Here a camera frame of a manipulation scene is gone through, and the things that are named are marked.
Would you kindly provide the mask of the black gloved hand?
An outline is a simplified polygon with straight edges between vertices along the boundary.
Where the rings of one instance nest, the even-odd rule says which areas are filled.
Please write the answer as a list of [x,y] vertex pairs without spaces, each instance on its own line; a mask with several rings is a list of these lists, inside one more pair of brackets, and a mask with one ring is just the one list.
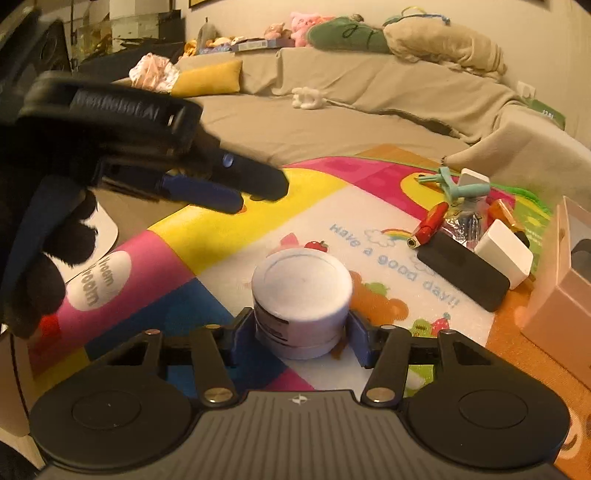
[[[23,217],[37,188],[38,180],[1,176],[1,268],[5,269]],[[75,207],[49,233],[35,240],[32,258],[10,293],[1,296],[1,323],[15,336],[28,339],[43,316],[57,311],[65,298],[65,284],[52,262],[57,258],[75,266],[93,254],[97,230],[84,223],[96,210],[97,200],[87,189],[76,192]]]

